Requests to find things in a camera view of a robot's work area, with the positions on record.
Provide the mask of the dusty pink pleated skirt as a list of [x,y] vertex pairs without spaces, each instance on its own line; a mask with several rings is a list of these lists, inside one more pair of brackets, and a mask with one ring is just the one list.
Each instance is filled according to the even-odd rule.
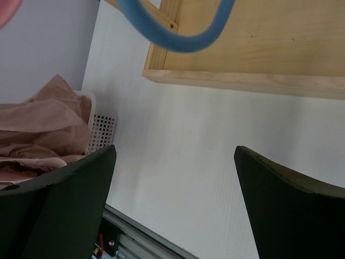
[[1,188],[83,158],[91,140],[92,100],[59,75],[19,104],[1,104]]

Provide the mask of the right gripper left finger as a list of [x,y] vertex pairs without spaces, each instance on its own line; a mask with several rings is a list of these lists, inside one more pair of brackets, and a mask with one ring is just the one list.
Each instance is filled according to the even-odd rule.
[[113,145],[1,190],[1,258],[91,258],[116,162]]

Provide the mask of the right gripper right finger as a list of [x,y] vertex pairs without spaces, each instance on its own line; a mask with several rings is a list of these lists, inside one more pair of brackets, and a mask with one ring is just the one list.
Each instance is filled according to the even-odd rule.
[[344,188],[245,146],[234,161],[260,258],[344,258]]

